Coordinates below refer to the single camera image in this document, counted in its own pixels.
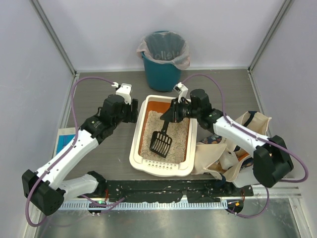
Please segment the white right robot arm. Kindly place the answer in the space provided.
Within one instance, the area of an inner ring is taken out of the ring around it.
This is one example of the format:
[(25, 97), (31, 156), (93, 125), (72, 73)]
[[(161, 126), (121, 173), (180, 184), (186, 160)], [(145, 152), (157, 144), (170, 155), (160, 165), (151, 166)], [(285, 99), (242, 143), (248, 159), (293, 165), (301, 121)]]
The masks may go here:
[(184, 118), (196, 119), (201, 128), (234, 142), (251, 156), (252, 171), (243, 176), (247, 182), (271, 188), (294, 168), (281, 137), (269, 138), (237, 124), (211, 106), (203, 89), (191, 91), (190, 100), (183, 97), (173, 99), (169, 109), (160, 117), (172, 123), (180, 123)]

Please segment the black litter scoop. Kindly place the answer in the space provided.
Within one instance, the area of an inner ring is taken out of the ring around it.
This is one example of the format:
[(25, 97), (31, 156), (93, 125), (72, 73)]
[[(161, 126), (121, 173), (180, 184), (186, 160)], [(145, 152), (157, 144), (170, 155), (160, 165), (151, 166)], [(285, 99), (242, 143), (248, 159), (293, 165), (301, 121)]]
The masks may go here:
[(160, 131), (152, 133), (150, 142), (150, 151), (163, 158), (167, 157), (172, 144), (172, 138), (167, 135), (168, 126), (169, 122), (165, 121)]

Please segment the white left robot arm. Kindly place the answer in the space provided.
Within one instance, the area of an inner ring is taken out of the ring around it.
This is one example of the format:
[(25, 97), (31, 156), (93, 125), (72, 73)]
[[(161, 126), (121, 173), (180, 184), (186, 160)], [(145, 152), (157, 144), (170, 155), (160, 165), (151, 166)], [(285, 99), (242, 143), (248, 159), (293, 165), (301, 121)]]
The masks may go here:
[(65, 180), (65, 177), (111, 136), (120, 123), (136, 123), (137, 118), (137, 99), (127, 103), (120, 95), (109, 95), (98, 112), (84, 121), (75, 137), (53, 159), (35, 172), (27, 170), (22, 175), (25, 197), (44, 215), (50, 216), (67, 199), (86, 194), (101, 195), (106, 190), (106, 179), (100, 174), (90, 171), (77, 179)]

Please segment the white orange litter box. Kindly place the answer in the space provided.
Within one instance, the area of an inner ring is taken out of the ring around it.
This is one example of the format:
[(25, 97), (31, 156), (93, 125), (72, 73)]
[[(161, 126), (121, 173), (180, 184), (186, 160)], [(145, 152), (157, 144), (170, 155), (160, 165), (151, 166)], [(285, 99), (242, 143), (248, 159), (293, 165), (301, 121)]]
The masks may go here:
[(152, 159), (144, 158), (140, 155), (144, 129), (149, 111), (164, 113), (169, 108), (171, 100), (172, 97), (168, 96), (149, 95), (143, 101), (135, 127), (129, 161), (133, 168), (154, 176), (185, 177), (189, 175), (194, 168), (198, 125), (196, 119), (189, 120), (188, 133), (186, 137), (187, 142), (185, 143), (186, 153), (183, 162), (179, 164), (158, 162)]

